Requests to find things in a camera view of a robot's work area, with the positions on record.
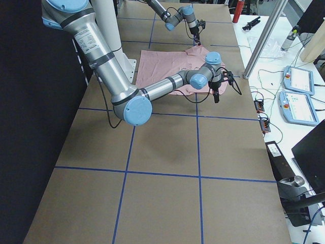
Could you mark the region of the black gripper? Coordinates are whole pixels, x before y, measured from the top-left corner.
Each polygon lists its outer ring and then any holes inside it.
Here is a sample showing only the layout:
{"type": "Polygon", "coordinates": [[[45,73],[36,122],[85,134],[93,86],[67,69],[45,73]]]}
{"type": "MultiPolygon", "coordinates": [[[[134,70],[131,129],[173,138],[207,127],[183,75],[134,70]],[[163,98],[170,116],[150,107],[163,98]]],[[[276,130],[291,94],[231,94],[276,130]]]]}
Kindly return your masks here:
{"type": "Polygon", "coordinates": [[[189,30],[190,30],[190,33],[194,36],[194,42],[200,46],[201,41],[200,41],[200,36],[199,36],[199,27],[198,26],[190,27],[189,30]]]}
{"type": "Polygon", "coordinates": [[[219,88],[221,86],[221,79],[214,77],[211,80],[211,89],[213,90],[214,103],[219,103],[219,88]]]}

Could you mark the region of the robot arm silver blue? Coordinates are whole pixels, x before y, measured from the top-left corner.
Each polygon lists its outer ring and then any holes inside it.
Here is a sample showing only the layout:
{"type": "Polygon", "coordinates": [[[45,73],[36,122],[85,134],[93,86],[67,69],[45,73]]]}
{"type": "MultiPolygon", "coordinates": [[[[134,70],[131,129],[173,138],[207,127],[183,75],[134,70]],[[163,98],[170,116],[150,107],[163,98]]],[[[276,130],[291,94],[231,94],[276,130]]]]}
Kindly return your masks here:
{"type": "Polygon", "coordinates": [[[223,82],[219,53],[208,53],[198,70],[180,71],[138,88],[126,75],[129,61],[121,50],[111,1],[42,1],[41,4],[44,25],[73,35],[90,68],[110,92],[115,115],[128,124],[139,126],[147,122],[152,101],[187,84],[195,89],[208,85],[214,99],[219,99],[218,89],[223,82]]]}
{"type": "Polygon", "coordinates": [[[200,33],[206,27],[206,22],[204,20],[198,20],[195,16],[194,9],[191,5],[185,7],[179,7],[175,9],[176,13],[172,15],[169,9],[165,9],[159,1],[143,1],[147,4],[165,23],[165,27],[168,31],[173,31],[175,27],[181,22],[185,22],[188,29],[193,37],[187,33],[188,37],[194,40],[195,43],[201,45],[200,33]]]}

